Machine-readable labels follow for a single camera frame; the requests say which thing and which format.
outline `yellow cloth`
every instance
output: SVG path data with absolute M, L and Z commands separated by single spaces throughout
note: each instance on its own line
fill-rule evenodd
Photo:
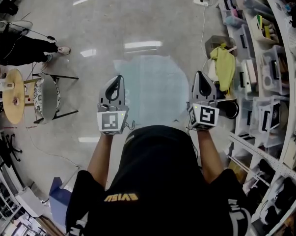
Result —
M 228 50 L 216 47 L 210 58 L 215 60 L 215 71 L 220 83 L 220 90 L 227 91 L 230 88 L 235 73 L 235 57 Z

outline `black t-shirt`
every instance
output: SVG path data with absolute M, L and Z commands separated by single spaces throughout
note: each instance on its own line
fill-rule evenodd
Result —
M 207 184 L 190 136 L 166 127 L 132 132 L 109 190 L 80 171 L 66 214 L 71 235 L 188 231 L 245 235 L 250 215 L 232 170 Z

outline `desk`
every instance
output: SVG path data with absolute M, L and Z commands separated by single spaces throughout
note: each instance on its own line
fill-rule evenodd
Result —
M 7 73 L 6 82 L 13 82 L 15 87 L 2 93 L 4 111 L 8 120 L 12 124 L 17 124 L 21 121 L 25 110 L 25 84 L 18 69 L 12 69 Z M 15 97 L 19 99 L 19 105 L 14 105 Z

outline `power strip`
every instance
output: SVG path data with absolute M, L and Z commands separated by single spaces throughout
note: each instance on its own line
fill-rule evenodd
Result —
M 204 7 L 208 7 L 209 6 L 208 2 L 202 2 L 200 0 L 193 0 L 193 3 L 198 4 L 198 5 L 201 5 L 201 6 L 204 6 Z

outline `glossy floor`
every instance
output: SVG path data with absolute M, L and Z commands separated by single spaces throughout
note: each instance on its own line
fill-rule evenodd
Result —
M 203 10 L 193 0 L 22 0 L 14 20 L 29 13 L 25 20 L 33 22 L 33 30 L 54 36 L 59 46 L 71 47 L 70 55 L 54 55 L 45 72 L 79 77 L 76 82 L 61 80 L 59 85 L 61 113 L 79 110 L 77 114 L 36 125 L 34 109 L 28 107 L 18 125 L 4 121 L 5 131 L 16 134 L 16 145 L 23 150 L 17 165 L 26 182 L 34 181 L 47 196 L 54 177 L 65 179 L 75 171 L 73 163 L 59 156 L 87 167 L 100 136 L 99 90 L 116 74 L 114 60 L 171 56 L 190 84 L 205 62 L 200 45 Z M 211 35 L 225 35 L 225 30 L 219 9 L 207 8 L 203 43 Z M 34 33 L 29 36 L 44 39 Z M 138 42 L 139 49 L 128 50 L 127 44 Z M 41 66 L 37 64 L 34 72 Z M 31 68 L 18 67 L 24 79 L 31 78 Z M 215 140 L 223 144 L 221 133 L 221 128 L 214 130 Z M 114 138 L 108 184 L 117 172 L 125 137 Z

